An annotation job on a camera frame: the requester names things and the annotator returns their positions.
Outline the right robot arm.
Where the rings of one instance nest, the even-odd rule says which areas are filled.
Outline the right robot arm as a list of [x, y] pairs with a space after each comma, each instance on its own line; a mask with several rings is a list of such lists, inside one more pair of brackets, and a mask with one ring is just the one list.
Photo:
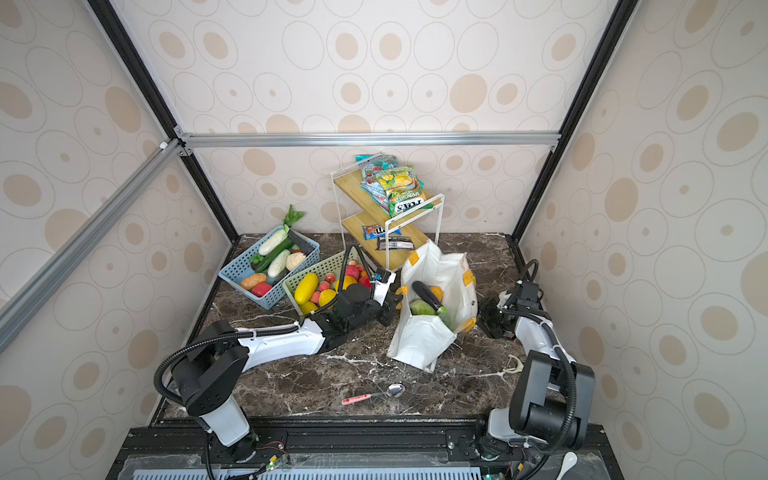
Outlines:
[[566, 352], [543, 308], [538, 284], [519, 280], [512, 290], [485, 302], [478, 325], [495, 339], [514, 336], [526, 356], [509, 406], [490, 412], [487, 434], [505, 442], [534, 438], [544, 443], [545, 453], [581, 448], [587, 436], [594, 371]]

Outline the orange potato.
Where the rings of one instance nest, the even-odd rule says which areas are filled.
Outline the orange potato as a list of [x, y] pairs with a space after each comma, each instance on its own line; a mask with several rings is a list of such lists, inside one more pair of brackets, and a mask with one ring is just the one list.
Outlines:
[[435, 296], [435, 298], [438, 301], [440, 301], [440, 302], [443, 301], [444, 293], [443, 293], [443, 290], [440, 287], [438, 287], [438, 286], [431, 286], [430, 287], [430, 291], [432, 292], [432, 294]]

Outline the dark purple eggplant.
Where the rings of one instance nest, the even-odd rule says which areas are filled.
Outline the dark purple eggplant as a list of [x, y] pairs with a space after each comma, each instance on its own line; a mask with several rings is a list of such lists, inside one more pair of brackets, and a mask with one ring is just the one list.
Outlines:
[[415, 295], [417, 296], [416, 300], [424, 300], [429, 305], [434, 307], [437, 311], [436, 316], [444, 315], [447, 313], [446, 307], [443, 305], [442, 302], [438, 301], [435, 296], [430, 291], [430, 286], [426, 285], [422, 281], [415, 281], [412, 284], [413, 290]]

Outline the green cabbage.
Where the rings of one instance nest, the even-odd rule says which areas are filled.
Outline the green cabbage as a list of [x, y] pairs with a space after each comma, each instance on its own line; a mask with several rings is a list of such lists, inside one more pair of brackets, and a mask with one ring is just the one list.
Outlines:
[[437, 311], [424, 300], [416, 300], [409, 304], [411, 314], [414, 316], [436, 316]]

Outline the white grocery bag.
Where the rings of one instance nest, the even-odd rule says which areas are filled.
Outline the white grocery bag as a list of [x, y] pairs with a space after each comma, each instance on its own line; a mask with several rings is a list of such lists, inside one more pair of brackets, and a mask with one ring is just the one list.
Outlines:
[[[422, 281], [443, 290], [447, 313], [440, 316], [414, 316], [409, 304], [417, 299], [412, 284]], [[399, 321], [387, 356], [417, 369], [432, 373], [439, 356], [457, 335], [474, 328], [479, 302], [476, 279], [464, 253], [445, 254], [432, 241], [411, 252], [401, 269], [403, 296]]]

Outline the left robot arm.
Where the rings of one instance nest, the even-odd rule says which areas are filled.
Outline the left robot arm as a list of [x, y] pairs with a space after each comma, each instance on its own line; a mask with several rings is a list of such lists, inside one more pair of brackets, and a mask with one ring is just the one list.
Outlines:
[[184, 408], [224, 447], [242, 443], [251, 427], [233, 396], [242, 373], [294, 356], [328, 352], [376, 321], [391, 324], [403, 296], [386, 284], [354, 284], [301, 322], [278, 327], [235, 329], [212, 324], [197, 339], [165, 358], [155, 371], [156, 391]]

